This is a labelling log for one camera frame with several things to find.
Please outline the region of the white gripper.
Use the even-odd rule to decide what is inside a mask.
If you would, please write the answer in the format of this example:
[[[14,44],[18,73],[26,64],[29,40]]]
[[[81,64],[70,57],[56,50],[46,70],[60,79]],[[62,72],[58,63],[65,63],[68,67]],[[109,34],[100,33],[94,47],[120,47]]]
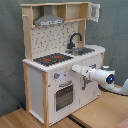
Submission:
[[[111,84],[114,81],[114,73],[111,71],[79,65],[73,65],[72,70],[99,84]]]

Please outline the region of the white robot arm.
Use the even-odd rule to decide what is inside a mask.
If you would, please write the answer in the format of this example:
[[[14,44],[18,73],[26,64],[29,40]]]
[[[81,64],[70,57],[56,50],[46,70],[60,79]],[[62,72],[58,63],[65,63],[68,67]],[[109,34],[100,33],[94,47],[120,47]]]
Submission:
[[[114,71],[96,69],[87,66],[73,65],[72,70],[80,73],[89,80],[96,81],[105,90],[119,95],[128,96],[128,79],[121,88],[114,84]]]

